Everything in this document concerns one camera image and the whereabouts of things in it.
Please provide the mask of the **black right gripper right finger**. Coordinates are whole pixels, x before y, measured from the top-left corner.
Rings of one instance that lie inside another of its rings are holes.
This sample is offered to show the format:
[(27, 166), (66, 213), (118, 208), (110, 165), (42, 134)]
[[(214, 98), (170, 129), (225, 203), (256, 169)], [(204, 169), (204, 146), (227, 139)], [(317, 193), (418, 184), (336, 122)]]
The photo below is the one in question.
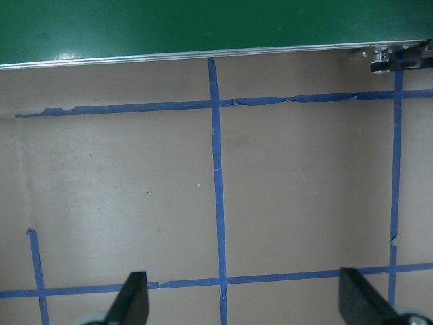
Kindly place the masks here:
[(406, 320), (356, 268), (340, 269), (338, 309), (348, 325), (405, 324)]

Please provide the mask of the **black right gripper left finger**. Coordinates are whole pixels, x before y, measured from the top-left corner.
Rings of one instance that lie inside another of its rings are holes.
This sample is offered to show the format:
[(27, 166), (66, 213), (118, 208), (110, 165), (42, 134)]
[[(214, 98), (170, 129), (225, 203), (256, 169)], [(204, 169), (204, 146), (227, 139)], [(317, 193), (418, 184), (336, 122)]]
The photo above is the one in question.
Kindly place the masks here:
[(145, 325), (149, 317), (146, 271), (131, 272), (102, 324)]

